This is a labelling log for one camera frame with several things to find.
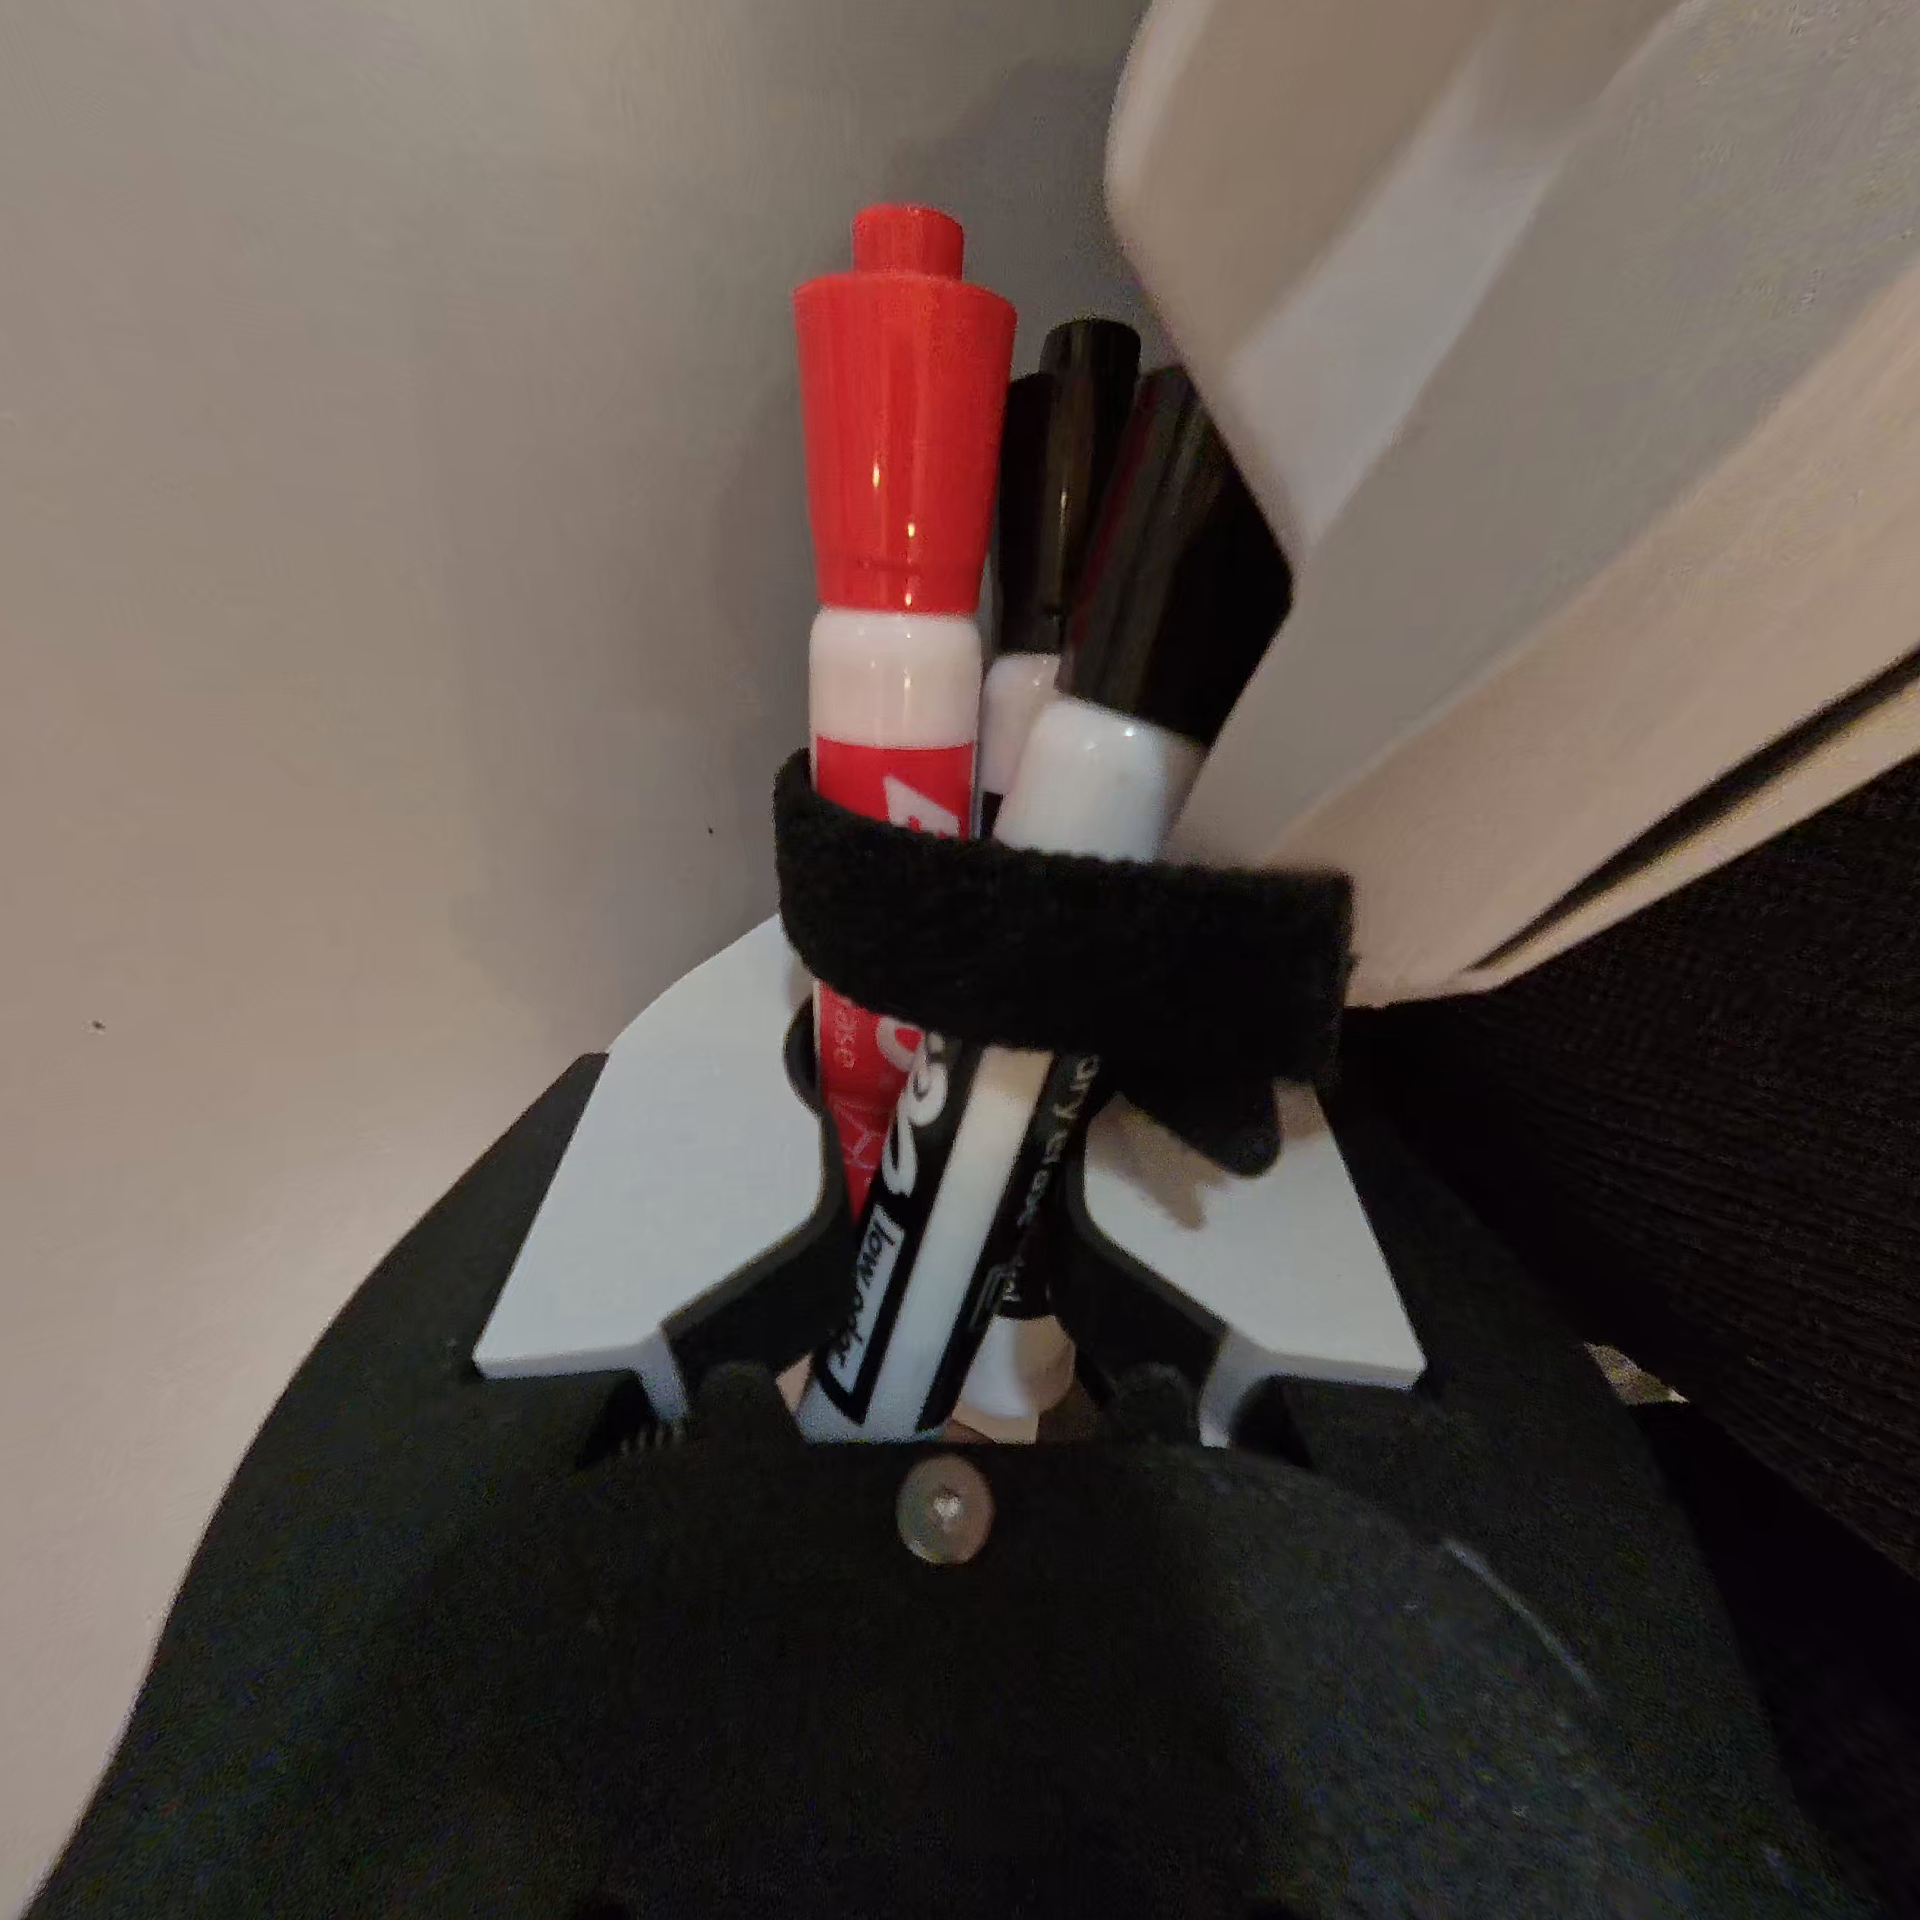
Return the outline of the black dry erase marker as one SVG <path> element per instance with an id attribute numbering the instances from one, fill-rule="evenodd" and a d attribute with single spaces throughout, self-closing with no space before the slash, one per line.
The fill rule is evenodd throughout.
<path id="1" fill-rule="evenodd" d="M 1163 851 L 1290 600 L 1279 547 L 1179 369 L 1135 392 L 1080 588 L 987 847 L 1077 857 L 1091 881 Z M 808 1443 L 946 1425 L 1099 1068 L 1091 1048 L 920 1043 L 854 1221 L 847 1311 L 811 1362 Z"/>
<path id="2" fill-rule="evenodd" d="M 1077 584 L 1131 410 L 1141 343 L 1115 320 L 1054 328 L 1012 383 L 992 541 L 992 661 L 975 740 L 975 832 L 992 835 L 1024 743 L 1052 701 Z M 1072 1385 L 1072 1343 L 1037 1283 L 1014 1280 L 980 1340 L 956 1425 L 1029 1444 Z"/>

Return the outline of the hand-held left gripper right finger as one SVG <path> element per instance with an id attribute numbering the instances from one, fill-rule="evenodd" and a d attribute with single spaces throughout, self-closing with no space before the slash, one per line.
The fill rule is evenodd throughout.
<path id="1" fill-rule="evenodd" d="M 1426 1371 L 1395 1273 L 1317 1101 L 1279 1101 L 1279 1155 L 1230 1172 L 1110 1101 L 1062 1177 L 1059 1316 L 1110 1383 L 1190 1387 L 1223 1450 L 1274 1381 L 1410 1389 Z"/>

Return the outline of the red dry erase marker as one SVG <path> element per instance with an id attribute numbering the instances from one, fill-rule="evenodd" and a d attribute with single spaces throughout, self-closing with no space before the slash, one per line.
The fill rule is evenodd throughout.
<path id="1" fill-rule="evenodd" d="M 877 203 L 794 295 L 816 791 L 867 820 L 973 829 L 987 567 L 1018 314 L 964 277 L 949 213 Z"/>

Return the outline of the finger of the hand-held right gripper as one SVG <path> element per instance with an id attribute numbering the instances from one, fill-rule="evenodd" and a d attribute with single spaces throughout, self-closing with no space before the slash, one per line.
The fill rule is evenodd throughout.
<path id="1" fill-rule="evenodd" d="M 1354 969 L 1915 717 L 1915 5 L 1154 5 L 1107 194 L 1293 576 L 1176 843 Z"/>
<path id="2" fill-rule="evenodd" d="M 1815 716 L 1624 848 L 1613 879 L 1580 887 L 1575 904 L 1548 911 L 1476 964 L 1431 983 L 1358 968 L 1350 1003 L 1493 992 L 1740 863 L 1915 755 L 1910 716 Z"/>

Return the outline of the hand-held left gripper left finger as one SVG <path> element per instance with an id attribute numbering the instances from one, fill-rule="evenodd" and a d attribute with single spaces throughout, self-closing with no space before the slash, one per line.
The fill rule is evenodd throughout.
<path id="1" fill-rule="evenodd" d="M 853 1250 L 808 1016 L 768 919 L 626 1027 L 470 1351 L 485 1378 L 623 1375 L 679 1419 L 710 1370 L 822 1344 Z"/>

